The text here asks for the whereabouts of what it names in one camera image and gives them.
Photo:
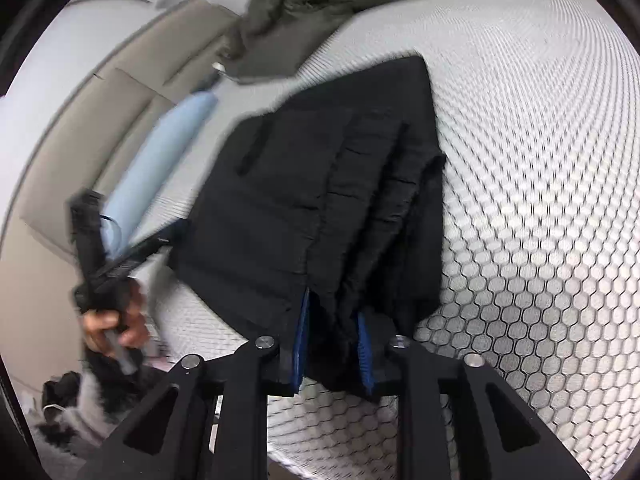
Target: beige headboard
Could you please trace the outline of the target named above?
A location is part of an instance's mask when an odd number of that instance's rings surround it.
[[[114,189],[156,120],[212,72],[234,18],[187,0],[121,46],[67,101],[20,190],[17,213],[45,245],[72,253],[65,201],[82,187]]]

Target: human hand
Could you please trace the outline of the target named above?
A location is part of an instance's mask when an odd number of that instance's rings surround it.
[[[127,329],[120,334],[118,341],[126,348],[140,348],[149,340],[145,317],[142,314],[145,297],[140,292],[140,284],[136,280],[131,279],[129,283],[131,295],[129,306],[124,314],[124,325],[127,326]],[[86,345],[94,352],[99,352],[107,357],[115,357],[104,331],[116,328],[117,325],[118,313],[115,310],[101,312],[89,310],[85,312],[82,315],[82,329]]]

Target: metal screw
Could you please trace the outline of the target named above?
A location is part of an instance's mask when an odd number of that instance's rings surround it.
[[[484,358],[478,354],[467,354],[465,363],[473,368],[479,368],[484,365]]]
[[[271,348],[274,345],[275,341],[273,337],[270,335],[261,335],[258,339],[255,340],[255,345],[258,348]]]
[[[393,348],[407,348],[411,344],[411,340],[404,335],[395,335],[391,338],[389,344]]]
[[[186,370],[191,370],[200,364],[200,357],[196,354],[185,355],[180,361],[182,368]]]

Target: white mesh surface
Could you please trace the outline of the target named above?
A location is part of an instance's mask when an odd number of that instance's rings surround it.
[[[429,67],[448,157],[442,307],[416,337],[482,354],[593,479],[610,478],[640,435],[640,60],[595,0],[406,0],[359,15],[295,80],[223,83],[140,232],[188,213],[241,116],[407,51]],[[156,321],[175,358],[244,341],[178,283]],[[392,478],[394,402],[305,384],[270,399],[271,457],[301,476]]]

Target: hexagonal mesh pattern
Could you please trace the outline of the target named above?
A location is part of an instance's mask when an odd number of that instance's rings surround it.
[[[591,478],[610,478],[640,435],[640,62],[596,1],[405,0],[359,15],[296,79],[223,84],[141,232],[188,211],[239,116],[408,50],[430,69],[448,157],[442,307],[415,336],[482,354]],[[159,305],[176,354],[242,341],[184,286]],[[306,478],[391,478],[393,399],[305,384],[270,400],[272,458]]]

